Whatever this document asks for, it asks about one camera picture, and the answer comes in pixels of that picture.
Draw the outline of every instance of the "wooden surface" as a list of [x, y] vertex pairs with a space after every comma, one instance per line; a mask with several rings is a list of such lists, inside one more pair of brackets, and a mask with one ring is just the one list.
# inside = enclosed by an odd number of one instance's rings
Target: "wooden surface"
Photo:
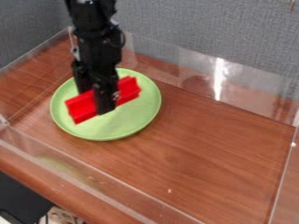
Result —
[[[14, 70], [14, 73], [29, 74], [29, 82], [15, 78], [22, 74], [13, 74], [11, 78], [10, 73], [2, 80], [0, 95], [10, 96], [9, 99], [2, 96], [2, 107], [9, 107], [6, 114], [14, 117], [13, 125], [201, 221], [218, 224], [266, 223], [296, 129], [158, 81], [164, 107], [153, 124], [123, 140], [105, 143], [81, 140], [65, 133], [53, 122], [50, 99], [55, 88], [41, 95], [41, 83], [58, 81], [59, 84], [63, 81], [59, 74], [70, 71], [67, 48], [62, 41], [43, 52], [43, 58], [37, 56], [37, 60], [23, 63]], [[55, 53], [61, 54], [61, 60], [53, 57]], [[161, 79], [173, 82], [177, 66], [138, 54], [135, 60], [129, 56], [130, 52], [126, 52], [122, 67], [134, 68], [151, 77], [158, 75], [160, 67]], [[13, 90], [13, 79], [19, 83], [14, 86], [18, 93]], [[205, 83], [198, 88], [209, 89]], [[26, 110], [15, 115], [29, 102], [33, 103]], [[74, 197], [63, 198], [79, 190], [75, 185], [55, 191], [51, 182], [57, 184], [51, 178], [47, 185], [42, 183], [46, 181], [45, 173], [23, 176], [22, 166], [5, 159], [0, 159], [0, 167], [59, 205], [78, 212], [93, 223], [102, 223], [101, 215], [94, 217], [90, 212], [95, 205], [87, 202], [83, 206], [82, 196], [74, 193]], [[121, 222], [113, 219], [103, 223]]]

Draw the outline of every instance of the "wood grain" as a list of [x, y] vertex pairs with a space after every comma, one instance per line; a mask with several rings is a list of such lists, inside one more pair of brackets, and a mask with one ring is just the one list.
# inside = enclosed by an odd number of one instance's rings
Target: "wood grain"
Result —
[[[162, 111], [142, 132], [114, 142], [91, 142], [70, 136], [50, 116], [53, 89], [14, 118], [13, 125], [201, 221], [209, 224], [266, 223], [296, 129], [180, 89], [176, 87], [180, 86], [178, 75], [168, 72], [176, 72], [176, 66], [143, 55], [135, 54], [134, 59], [129, 56], [130, 52], [122, 67], [134, 68], [150, 77], [160, 71], [164, 76], [164, 81], [157, 82], [164, 93]], [[202, 82], [198, 88], [210, 91]], [[276, 95], [265, 95], [268, 99], [277, 98]], [[18, 97], [18, 106], [23, 106], [29, 99]], [[0, 166], [58, 204], [74, 212], [82, 210], [85, 219], [93, 223], [102, 222], [99, 215], [94, 217], [89, 212], [95, 205], [87, 201], [83, 206], [79, 195], [75, 194], [73, 199], [53, 196], [73, 194], [77, 186], [69, 185], [55, 192], [49, 182], [49, 187], [42, 187], [46, 180], [41, 173], [35, 178], [22, 177], [19, 172], [23, 168], [6, 159], [0, 160]]]

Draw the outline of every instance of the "green plate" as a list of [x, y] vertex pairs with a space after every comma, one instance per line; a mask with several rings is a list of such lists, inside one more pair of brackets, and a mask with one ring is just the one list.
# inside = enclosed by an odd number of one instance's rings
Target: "green plate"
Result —
[[162, 94], [155, 83], [141, 73], [119, 68], [121, 78], [135, 76], [143, 89], [134, 101], [118, 107], [113, 112], [99, 115], [81, 124], [75, 124], [65, 101], [78, 93], [75, 81], [71, 78], [57, 90], [51, 98], [51, 117], [63, 130], [75, 137], [94, 141], [117, 140], [129, 137], [142, 130], [155, 119], [162, 107]]

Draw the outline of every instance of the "red object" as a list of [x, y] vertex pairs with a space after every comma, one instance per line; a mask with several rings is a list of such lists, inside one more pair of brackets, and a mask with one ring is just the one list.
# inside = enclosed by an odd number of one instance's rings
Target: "red object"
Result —
[[[121, 96], [117, 105], [121, 106], [139, 97], [142, 88], [138, 86], [137, 77], [127, 76], [121, 79], [118, 82], [118, 89]], [[70, 116], [77, 124], [86, 122], [98, 115], [94, 90], [69, 99], [66, 105]]]

